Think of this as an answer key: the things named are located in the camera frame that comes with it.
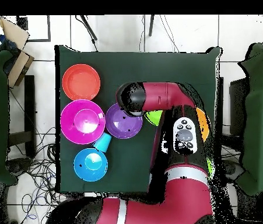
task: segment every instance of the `magenta plate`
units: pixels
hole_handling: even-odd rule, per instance
[[[73,143],[89,144],[96,141],[105,126],[102,109],[90,100],[74,100],[62,110],[61,130]]]

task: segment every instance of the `wire bundle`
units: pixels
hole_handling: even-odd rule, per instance
[[[51,208],[55,208],[58,204],[61,203],[61,196],[64,196],[66,198],[65,195],[57,195],[57,193],[54,191],[55,183],[52,180],[56,178],[56,174],[55,171],[53,171],[52,166],[55,165],[55,143],[43,145],[41,148],[38,149],[36,155],[43,151],[44,156],[44,148],[46,147],[48,159],[46,159],[45,157],[43,157],[42,160],[32,159],[28,170],[25,171],[34,180],[36,189],[32,192],[32,194],[26,194],[22,198],[22,210],[26,213],[26,217],[20,224],[23,224],[23,222],[27,218],[37,219],[38,224],[42,224],[44,217],[47,217],[48,211],[50,211]],[[23,203],[25,198],[30,199],[30,203],[28,204],[27,209],[24,208]],[[34,207],[35,205],[49,206],[47,213],[43,216],[41,222],[39,220],[36,207]],[[36,214],[30,214],[30,211],[33,207],[35,208]]]

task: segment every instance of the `chair leg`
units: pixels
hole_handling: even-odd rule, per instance
[[[24,76],[24,111],[24,131],[31,133],[31,140],[25,142],[26,156],[33,158],[36,155],[36,106],[33,75]]]
[[[149,28],[149,36],[152,36],[152,31],[153,31],[153,24],[154,24],[154,15],[151,15],[150,18],[150,28]]]
[[[9,134],[8,146],[14,146],[18,144],[23,144],[25,142],[30,142],[32,140],[31,131],[22,131]]]
[[[86,28],[88,29],[88,31],[90,32],[90,34],[92,35],[94,40],[97,40],[96,35],[94,34],[93,30],[91,29],[90,25],[88,24],[86,18],[84,15],[81,15],[80,18],[82,18],[83,23],[85,24]]]

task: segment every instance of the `cable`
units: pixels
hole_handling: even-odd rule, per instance
[[[87,29],[86,25],[84,24],[84,22],[83,22],[82,20],[79,20],[79,19],[77,18],[77,15],[75,16],[75,19],[76,19],[78,22],[81,22],[81,23],[85,26],[87,32],[89,33],[89,35],[90,35],[90,37],[91,37],[91,39],[92,39],[92,43],[93,43],[93,45],[95,46],[96,51],[98,51],[98,50],[97,50],[97,47],[96,47],[96,45],[95,45],[95,39],[93,39],[90,31],[88,31],[88,29]]]
[[[222,158],[229,158],[229,157],[235,157],[237,155],[241,155],[241,153],[233,154],[233,155],[222,155]]]
[[[179,53],[178,47],[176,46],[175,42],[171,39],[171,37],[170,37],[169,33],[167,32],[167,30],[166,30],[166,33],[167,33],[168,37],[170,38],[171,42],[174,44],[174,46],[176,47],[176,49],[177,49],[177,51]]]
[[[167,20],[166,20],[166,24],[167,24],[167,26],[168,26],[169,29],[170,29],[171,36],[172,36],[172,38],[173,38],[173,43],[175,43],[175,39],[174,39],[174,36],[173,36],[173,32],[171,31],[170,25],[169,25],[169,23],[167,22]]]
[[[143,18],[143,52],[146,52],[146,15]]]
[[[231,154],[231,156],[229,156],[229,157],[234,157],[236,160],[238,160],[239,161],[239,159],[237,158],[237,157],[235,157],[236,155],[240,155],[240,154],[232,154],[230,151],[228,151],[226,148],[224,148],[224,147],[222,147],[224,150],[226,150],[228,153],[230,153]]]
[[[139,40],[139,51],[141,51],[141,42],[142,42],[142,36],[143,36],[143,32],[142,32],[142,34],[141,34],[141,39]]]
[[[48,159],[43,159],[43,160],[33,159],[28,171],[26,172],[34,180],[36,189],[32,192],[31,195],[26,194],[22,198],[22,209],[26,213],[26,217],[22,220],[20,224],[23,224],[23,222],[27,218],[37,219],[38,224],[42,224],[44,217],[47,217],[47,213],[46,215],[43,216],[43,218],[40,221],[35,206],[47,205],[49,206],[49,209],[48,209],[49,211],[51,208],[55,208],[55,206],[61,203],[61,196],[63,194],[57,195],[57,193],[54,191],[54,184],[52,184],[51,182],[52,178],[56,178],[55,172],[50,168],[51,165],[55,164],[55,158],[54,158],[55,157],[55,144],[50,143],[48,145],[45,145],[41,147],[36,153],[38,154],[45,147],[47,147],[47,156],[49,160]],[[30,203],[28,204],[27,209],[25,209],[23,205],[23,200],[25,197],[30,198]],[[45,200],[45,204],[39,203],[38,200],[40,198],[43,198]],[[30,211],[33,207],[35,209],[36,214],[30,214]]]
[[[17,145],[15,145],[15,146],[18,148],[19,152],[20,152],[23,156],[25,156],[25,154],[22,153],[22,151],[20,150],[20,148],[19,148]]]

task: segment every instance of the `white tile floor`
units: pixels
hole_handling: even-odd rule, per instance
[[[144,51],[142,15],[105,15],[88,16],[88,22],[98,37],[96,44],[99,51]],[[8,19],[15,22],[14,16]],[[220,58],[220,75],[225,78],[224,85],[224,125],[230,124],[229,111],[229,85],[236,79],[245,77],[237,62],[242,61],[250,44],[263,42],[263,16],[258,15],[166,15],[166,20],[174,34],[174,41],[179,51],[189,53],[204,53],[210,47],[220,46],[223,54]],[[155,16],[152,37],[148,36],[150,16],[146,15],[146,52],[174,50],[165,28],[170,29],[164,16]],[[45,17],[34,17],[29,27],[31,39],[42,39],[38,34],[47,30]],[[50,16],[51,42],[27,43],[24,51],[35,58],[28,75],[35,76],[36,84],[36,127],[38,130],[37,142],[51,127],[55,126],[55,67],[54,45],[66,45],[78,51],[95,51],[88,32],[75,16]],[[10,95],[10,131],[24,130],[24,82],[19,87],[12,89],[15,98]],[[229,128],[223,127],[223,132],[228,133]],[[55,141],[55,129],[50,130],[50,135],[44,138],[43,143]],[[19,145],[24,153],[24,145]],[[21,157],[18,149],[12,148],[9,159]],[[236,190],[232,185],[227,186],[230,202],[234,213],[237,213]],[[8,211],[11,219],[21,222],[26,213],[22,210],[21,201],[25,194],[31,194],[36,189],[34,181],[27,174],[20,176],[18,185],[9,189]],[[30,211],[24,224],[42,224],[46,221],[45,215],[50,206],[42,206],[43,200]]]

